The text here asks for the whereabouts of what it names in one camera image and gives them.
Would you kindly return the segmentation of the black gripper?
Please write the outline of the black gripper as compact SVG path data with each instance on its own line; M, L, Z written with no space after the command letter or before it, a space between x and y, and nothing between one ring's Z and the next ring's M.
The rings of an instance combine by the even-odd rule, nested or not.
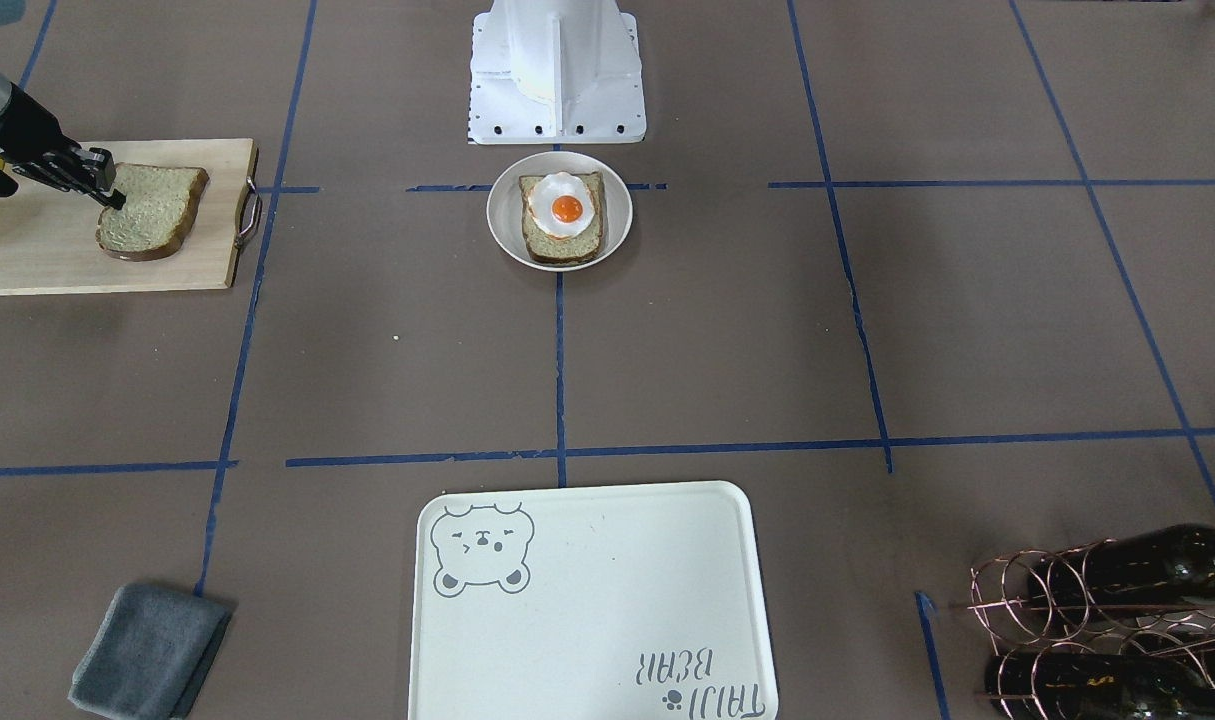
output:
M23 177L62 192L91 197L103 208L122 210L126 195L114 189L112 151L81 149L60 131L53 114L16 85L9 86L7 104L0 113L0 159Z

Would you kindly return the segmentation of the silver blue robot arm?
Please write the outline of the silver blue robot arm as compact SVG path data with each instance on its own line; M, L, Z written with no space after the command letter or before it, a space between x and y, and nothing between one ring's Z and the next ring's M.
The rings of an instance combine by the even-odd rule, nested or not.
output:
M0 199L16 195L15 176L60 192L87 195L101 206L122 210L126 195L114 189L112 151L67 137L60 120L0 73Z

